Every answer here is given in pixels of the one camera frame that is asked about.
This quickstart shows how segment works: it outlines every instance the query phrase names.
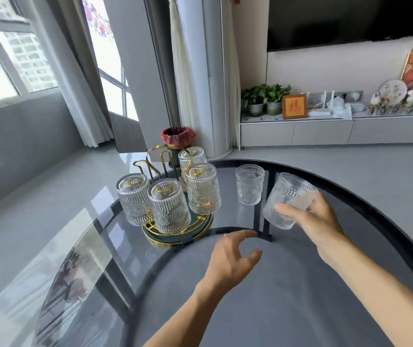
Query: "left hand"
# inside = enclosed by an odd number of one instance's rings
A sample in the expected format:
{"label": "left hand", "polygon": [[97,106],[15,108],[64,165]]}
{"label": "left hand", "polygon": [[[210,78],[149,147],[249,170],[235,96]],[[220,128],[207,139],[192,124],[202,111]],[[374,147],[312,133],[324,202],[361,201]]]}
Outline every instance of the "left hand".
{"label": "left hand", "polygon": [[244,239],[256,236],[257,233],[253,230],[240,230],[219,239],[199,285],[222,297],[241,283],[260,261],[262,251],[252,251],[248,257],[243,258],[238,246]]}

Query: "curtain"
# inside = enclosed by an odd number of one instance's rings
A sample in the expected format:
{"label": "curtain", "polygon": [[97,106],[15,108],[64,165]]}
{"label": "curtain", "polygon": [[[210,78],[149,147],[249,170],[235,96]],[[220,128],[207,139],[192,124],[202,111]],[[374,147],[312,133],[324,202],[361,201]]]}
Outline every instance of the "curtain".
{"label": "curtain", "polygon": [[195,132],[200,132],[192,69],[182,33],[177,0],[169,0],[169,17],[171,22],[171,45],[173,47],[173,63],[175,66],[180,122],[181,125],[191,127]]}
{"label": "curtain", "polygon": [[86,146],[113,139],[81,0],[22,0]]}
{"label": "curtain", "polygon": [[228,109],[229,109],[229,122],[230,122],[230,134],[233,137],[233,145],[240,148],[240,109],[241,109],[241,97],[240,97],[240,73],[238,67],[238,54],[237,46],[234,34],[234,23],[232,19],[232,7],[234,0],[226,0],[225,12],[223,17],[225,32],[224,48],[226,51],[227,76],[226,82],[228,87],[226,88],[226,94],[228,95]]}

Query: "red trash bag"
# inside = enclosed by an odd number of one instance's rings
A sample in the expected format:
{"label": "red trash bag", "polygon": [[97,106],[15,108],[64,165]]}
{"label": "red trash bag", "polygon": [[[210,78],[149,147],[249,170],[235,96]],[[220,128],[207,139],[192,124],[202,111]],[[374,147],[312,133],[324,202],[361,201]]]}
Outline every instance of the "red trash bag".
{"label": "red trash bag", "polygon": [[189,127],[172,127],[162,131],[164,143],[187,148],[197,137],[195,131]]}

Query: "television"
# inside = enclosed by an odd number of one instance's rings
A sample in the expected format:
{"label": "television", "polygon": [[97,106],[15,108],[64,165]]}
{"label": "television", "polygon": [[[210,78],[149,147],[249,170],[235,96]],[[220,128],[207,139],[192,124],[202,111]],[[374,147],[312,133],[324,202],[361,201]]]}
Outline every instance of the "television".
{"label": "television", "polygon": [[413,0],[269,0],[267,51],[413,36]]}

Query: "clear drinking glass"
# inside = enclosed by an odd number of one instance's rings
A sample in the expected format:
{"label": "clear drinking glass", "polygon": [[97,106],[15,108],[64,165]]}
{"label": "clear drinking glass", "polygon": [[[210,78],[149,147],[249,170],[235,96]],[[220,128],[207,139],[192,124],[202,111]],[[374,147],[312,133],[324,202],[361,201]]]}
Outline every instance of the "clear drinking glass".
{"label": "clear drinking glass", "polygon": [[189,207],[197,214],[210,214],[221,206],[216,168],[209,163],[194,164],[187,171]]}
{"label": "clear drinking glass", "polygon": [[[206,160],[206,157],[205,157],[205,152],[203,151],[203,149],[201,147],[198,147],[198,146],[188,147],[187,151],[189,151],[190,156],[186,151],[181,151],[178,154],[179,165],[180,165],[181,172],[183,172],[185,170],[185,168],[187,167],[187,165],[190,162],[191,157],[192,157],[192,163],[190,164],[191,166],[194,165],[194,164],[198,164],[198,163],[207,163],[208,162]],[[182,177],[184,178],[185,182],[187,183],[186,174],[187,174],[187,172],[182,174]]]}
{"label": "clear drinking glass", "polygon": [[255,164],[245,164],[236,169],[238,200],[253,206],[261,201],[264,169]]}
{"label": "clear drinking glass", "polygon": [[160,233],[177,235],[190,225],[190,212],[179,181],[156,181],[149,187],[148,194],[155,226]]}
{"label": "clear drinking glass", "polygon": [[276,204],[290,204],[300,210],[306,210],[319,190],[306,180],[289,173],[280,173],[277,182],[263,208],[263,216],[272,225],[281,229],[290,229],[295,220],[278,213]]}
{"label": "clear drinking glass", "polygon": [[117,193],[126,219],[132,225],[145,225],[152,221],[147,203],[149,180],[142,173],[123,176],[117,182]]}

